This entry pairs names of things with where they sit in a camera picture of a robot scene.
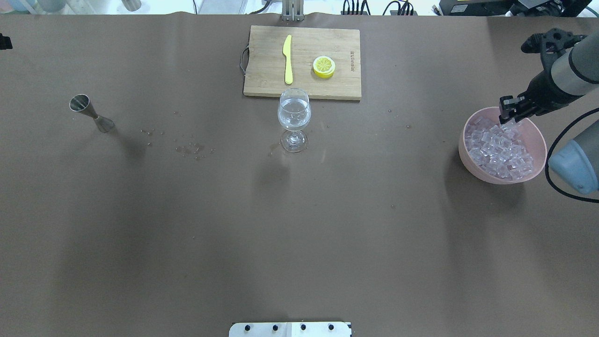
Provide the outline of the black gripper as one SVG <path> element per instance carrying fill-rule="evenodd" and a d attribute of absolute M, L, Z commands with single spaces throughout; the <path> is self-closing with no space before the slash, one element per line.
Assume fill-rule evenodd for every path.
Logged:
<path fill-rule="evenodd" d="M 577 99 L 577 95 L 560 89 L 548 73 L 539 73 L 517 97 L 500 97 L 499 122 L 501 125 L 510 121 L 519 123 L 533 115 L 539 117 L 562 109 Z"/>

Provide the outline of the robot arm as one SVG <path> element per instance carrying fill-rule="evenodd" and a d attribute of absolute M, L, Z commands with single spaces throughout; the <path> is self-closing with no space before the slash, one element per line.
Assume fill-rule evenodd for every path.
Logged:
<path fill-rule="evenodd" d="M 586 36 L 553 28 L 532 34 L 521 50 L 539 54 L 543 70 L 518 96 L 500 98 L 501 124 L 563 109 L 598 89 L 597 32 Z M 552 143 L 545 161 L 545 177 L 550 186 L 562 195 L 592 203 L 598 202 L 588 197 L 598 190 L 598 123 L 588 126 L 559 151 L 555 147 L 575 124 L 597 112 L 591 110 L 567 125 Z"/>

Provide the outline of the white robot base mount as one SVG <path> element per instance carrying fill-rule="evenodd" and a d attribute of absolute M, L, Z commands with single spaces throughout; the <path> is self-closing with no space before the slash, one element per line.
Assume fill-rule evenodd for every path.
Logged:
<path fill-rule="evenodd" d="M 229 337 L 352 337 L 350 322 L 237 322 Z"/>

